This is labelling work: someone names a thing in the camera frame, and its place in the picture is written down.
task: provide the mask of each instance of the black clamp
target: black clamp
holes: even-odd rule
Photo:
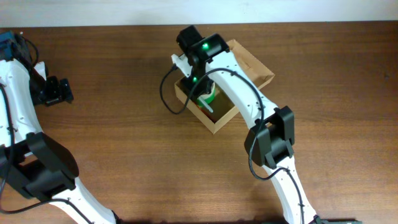
[[[286,157],[293,156],[294,144],[294,114],[285,106],[275,108],[275,113],[266,119],[270,126],[260,127],[259,134],[252,152],[252,160],[258,166],[266,165],[276,169],[276,164]],[[249,154],[260,122],[249,130],[244,142],[246,152]]]
[[[10,147],[0,146],[0,165],[8,162]],[[11,166],[7,183],[25,198],[35,197],[41,202],[66,189],[73,190],[79,176],[76,160],[68,149],[44,133],[28,134],[26,140],[14,145],[16,159]],[[36,160],[23,164],[24,154],[32,152]],[[0,176],[5,175],[0,167]]]

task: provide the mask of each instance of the white wall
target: white wall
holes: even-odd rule
[[[0,0],[0,27],[398,20],[398,0]]]

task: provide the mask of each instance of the brown table surface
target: brown table surface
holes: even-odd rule
[[[37,45],[51,75],[69,79],[75,96],[71,105],[36,107],[43,130],[72,152],[87,189],[125,220],[283,220],[271,182],[249,172],[240,114],[212,135],[190,111],[175,116],[160,101],[183,28],[13,29]],[[398,22],[198,30],[238,40],[276,74],[263,92],[295,113],[297,170],[319,215],[398,222]],[[182,104],[172,83],[180,76],[164,90],[175,109]],[[7,187],[2,205],[34,202]],[[45,205],[0,222],[73,220]]]

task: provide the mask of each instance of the cardboard box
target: cardboard box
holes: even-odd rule
[[[250,54],[236,40],[227,42],[229,49],[235,55],[239,66],[245,74],[260,90],[274,78],[274,74],[263,65],[255,56]],[[180,80],[174,84],[175,94],[183,103],[187,100],[186,94],[181,90]],[[216,85],[215,99],[209,104],[214,112],[207,113],[199,108],[192,100],[187,108],[214,134],[239,113],[238,108],[231,102],[228,96]]]

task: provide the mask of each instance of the white plastic part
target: white plastic part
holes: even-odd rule
[[[110,209],[102,206],[102,204],[100,204],[97,199],[95,199],[94,196],[89,193],[79,177],[75,179],[75,185],[75,189],[64,190],[63,192],[54,195],[52,198],[69,200],[92,223],[116,224],[116,219],[113,212]],[[51,202],[50,204],[61,208],[65,213],[73,218],[75,222],[79,224],[87,224],[87,222],[71,206],[63,202]]]
[[[297,175],[297,170],[294,164],[294,157],[286,157],[282,161],[278,162],[276,169],[270,169],[267,166],[263,166],[268,175],[273,174],[278,168],[285,167],[290,170],[294,180],[298,185],[300,194],[304,205],[304,222],[308,224],[313,221],[314,216],[317,214],[316,211],[311,207],[310,202],[305,196],[304,189],[301,185],[300,179]],[[299,203],[299,195],[292,182],[292,179],[284,171],[278,172],[273,178],[271,178],[274,184],[276,193],[279,196],[279,200],[282,203],[284,211],[284,217],[289,224],[302,224],[301,222],[301,209]]]
[[[180,57],[173,54],[172,61],[187,78],[191,75],[192,66],[189,65],[188,58],[185,56],[185,54],[181,55]]]
[[[215,68],[227,68],[235,71],[255,87],[265,107],[264,119],[275,113],[274,108],[277,108],[278,106],[268,100],[246,76],[236,61],[232,51],[222,52],[213,57],[213,61],[211,63],[206,64],[206,72]],[[211,78],[227,94],[235,106],[238,107],[248,128],[250,129],[255,126],[255,121],[261,118],[261,111],[259,109],[259,100],[253,90],[240,78],[231,76],[229,72],[214,72],[209,75],[209,78]]]
[[[28,71],[17,60],[0,61],[0,83],[6,86],[4,89],[10,105],[12,124],[17,130],[16,143],[23,141],[28,133],[42,132],[30,97],[29,80]],[[0,145],[5,144],[6,147],[11,145],[8,127],[6,105],[0,93]]]

